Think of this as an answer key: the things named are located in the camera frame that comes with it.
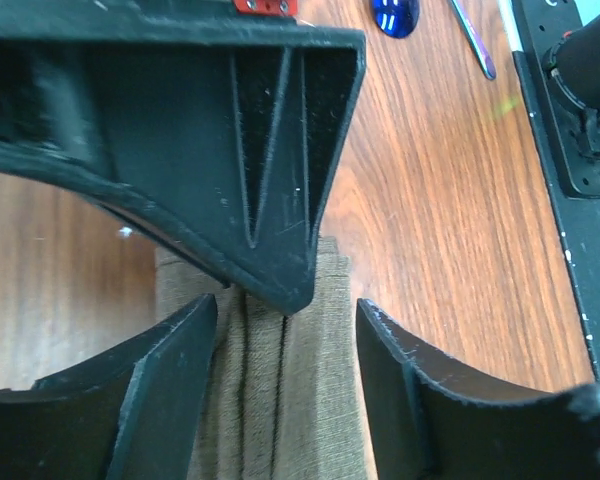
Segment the curved plastic piece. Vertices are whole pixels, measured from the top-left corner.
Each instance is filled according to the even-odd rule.
[[[364,48],[230,2],[5,0],[0,172],[83,195],[295,313]]]
[[[186,478],[216,320],[200,297],[29,391],[0,390],[0,480]]]
[[[486,375],[358,300],[380,480],[600,479],[600,385],[546,394]]]

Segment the red metal bracket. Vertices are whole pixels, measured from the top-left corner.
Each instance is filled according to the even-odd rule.
[[[240,13],[293,17],[298,14],[298,0],[233,0]]]

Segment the wooden table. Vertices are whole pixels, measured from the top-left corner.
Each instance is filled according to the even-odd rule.
[[[323,232],[353,291],[493,375],[591,381],[578,313],[496,0],[464,0],[498,68],[482,75],[447,0],[393,40],[366,0],[302,0],[365,30],[368,69]],[[153,245],[71,194],[0,175],[0,388],[154,323]]]

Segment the cloth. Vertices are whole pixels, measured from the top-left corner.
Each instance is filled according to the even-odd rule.
[[[366,480],[350,264],[318,248],[314,300],[291,316],[156,253],[157,317],[213,293],[218,334],[188,480]]]

